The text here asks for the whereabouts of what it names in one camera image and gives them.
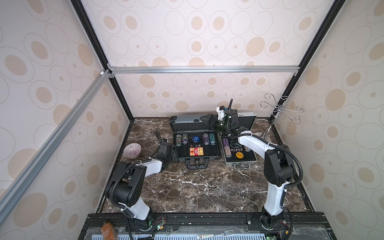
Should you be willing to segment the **dark grey poker case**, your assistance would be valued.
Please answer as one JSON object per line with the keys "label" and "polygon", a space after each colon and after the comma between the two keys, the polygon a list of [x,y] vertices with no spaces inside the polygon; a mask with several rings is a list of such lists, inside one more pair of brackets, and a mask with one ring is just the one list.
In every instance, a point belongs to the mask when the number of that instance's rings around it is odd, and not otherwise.
{"label": "dark grey poker case", "polygon": [[171,116],[169,124],[178,160],[189,170],[205,169],[209,161],[220,158],[218,135],[200,116]]}

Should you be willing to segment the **silver aluminium poker case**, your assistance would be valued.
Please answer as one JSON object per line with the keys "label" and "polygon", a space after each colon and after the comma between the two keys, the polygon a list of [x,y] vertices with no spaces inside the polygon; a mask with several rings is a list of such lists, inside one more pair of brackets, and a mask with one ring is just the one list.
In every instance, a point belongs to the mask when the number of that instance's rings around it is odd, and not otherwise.
{"label": "silver aluminium poker case", "polygon": [[[247,131],[249,131],[252,128],[252,126],[253,126],[256,118],[257,118],[257,114],[254,112],[239,113],[238,116],[239,116],[240,125],[245,127]],[[222,147],[223,147],[223,138],[228,138],[228,137],[221,134]],[[228,140],[229,140],[230,146],[231,146],[232,157],[226,158],[225,153],[224,153],[224,159],[225,159],[225,162],[227,165],[230,165],[237,170],[248,170],[251,167],[251,164],[254,164],[257,162],[256,155],[251,149],[249,149],[243,145],[240,145],[235,140],[230,140],[229,138],[228,138]],[[238,159],[236,157],[237,152],[243,153],[244,158]]]}

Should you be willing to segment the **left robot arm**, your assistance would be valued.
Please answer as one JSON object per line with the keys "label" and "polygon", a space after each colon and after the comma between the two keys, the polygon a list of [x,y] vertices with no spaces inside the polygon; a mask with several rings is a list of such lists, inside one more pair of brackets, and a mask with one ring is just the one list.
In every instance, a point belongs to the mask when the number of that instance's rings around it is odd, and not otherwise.
{"label": "left robot arm", "polygon": [[112,205],[121,209],[128,220],[148,231],[154,222],[153,211],[141,198],[146,177],[158,174],[172,162],[178,160],[176,147],[161,142],[152,158],[144,161],[121,161],[107,183],[104,195]]}

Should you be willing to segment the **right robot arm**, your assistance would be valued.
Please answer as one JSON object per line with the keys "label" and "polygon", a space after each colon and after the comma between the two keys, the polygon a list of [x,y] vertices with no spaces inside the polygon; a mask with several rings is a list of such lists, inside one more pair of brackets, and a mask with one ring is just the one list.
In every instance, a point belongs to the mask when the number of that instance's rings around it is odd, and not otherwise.
{"label": "right robot arm", "polygon": [[241,126],[237,110],[221,106],[218,108],[218,116],[208,114],[200,117],[200,120],[264,159],[264,175],[269,184],[260,219],[264,229],[272,230],[283,218],[287,189],[297,186],[303,179],[303,168],[299,160],[288,146],[267,142]]}

